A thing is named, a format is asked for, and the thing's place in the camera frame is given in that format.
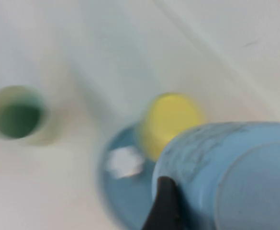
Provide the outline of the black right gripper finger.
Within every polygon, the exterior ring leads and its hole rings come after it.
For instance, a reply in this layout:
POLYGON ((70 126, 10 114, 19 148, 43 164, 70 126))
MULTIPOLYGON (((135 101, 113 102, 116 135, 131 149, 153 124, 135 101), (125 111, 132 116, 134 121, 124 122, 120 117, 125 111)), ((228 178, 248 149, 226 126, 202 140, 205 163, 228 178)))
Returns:
POLYGON ((179 193, 173 179, 161 176, 157 193, 142 230, 186 230, 179 203, 179 193))

